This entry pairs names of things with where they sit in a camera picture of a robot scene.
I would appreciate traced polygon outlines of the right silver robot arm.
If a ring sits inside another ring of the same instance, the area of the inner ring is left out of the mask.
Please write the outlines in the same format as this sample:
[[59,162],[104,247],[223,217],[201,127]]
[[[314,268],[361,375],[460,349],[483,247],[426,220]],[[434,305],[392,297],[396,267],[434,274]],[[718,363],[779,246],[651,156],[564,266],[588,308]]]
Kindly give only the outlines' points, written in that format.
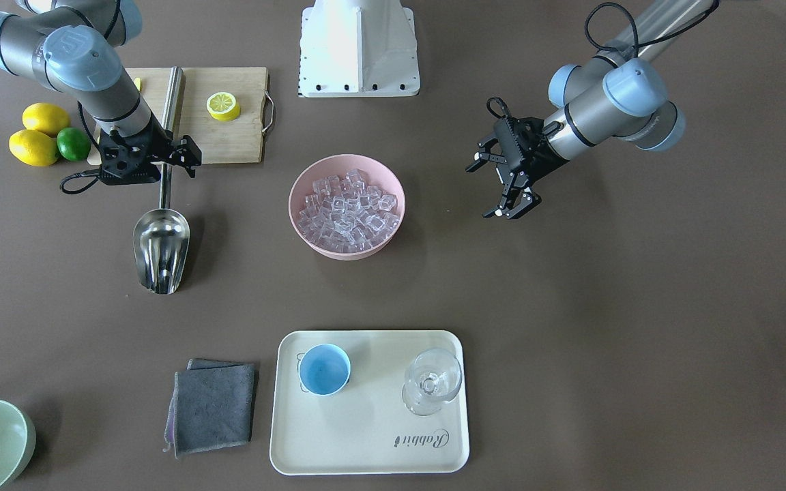
[[100,167],[107,185],[155,183],[161,164],[188,176],[202,162],[189,136],[157,120],[116,53],[143,30],[133,1],[20,1],[30,12],[0,12],[0,69],[74,97],[100,129]]

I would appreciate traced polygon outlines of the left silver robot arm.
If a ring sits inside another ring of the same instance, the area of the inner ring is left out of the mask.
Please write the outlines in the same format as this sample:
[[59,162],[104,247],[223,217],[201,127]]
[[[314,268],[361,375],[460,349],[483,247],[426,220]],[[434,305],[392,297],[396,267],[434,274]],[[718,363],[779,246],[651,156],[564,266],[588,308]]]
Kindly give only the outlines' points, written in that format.
[[604,43],[585,65],[562,66],[548,97],[555,112],[546,119],[517,118],[502,98],[487,100],[493,131],[478,143],[468,172],[494,164],[502,185],[498,204],[486,216],[518,220],[540,204],[533,185],[580,153],[609,138],[645,151],[665,151],[679,142],[686,116],[671,100],[652,60],[677,36],[714,12],[717,1],[657,1],[629,27]]

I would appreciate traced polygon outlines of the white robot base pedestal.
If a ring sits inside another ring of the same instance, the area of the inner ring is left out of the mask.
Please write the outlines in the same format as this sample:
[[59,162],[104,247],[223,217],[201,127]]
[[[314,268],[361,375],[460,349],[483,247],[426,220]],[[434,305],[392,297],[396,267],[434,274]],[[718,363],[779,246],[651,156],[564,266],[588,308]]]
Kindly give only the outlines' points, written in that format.
[[302,10],[300,97],[395,98],[420,90],[412,9],[399,1],[316,1]]

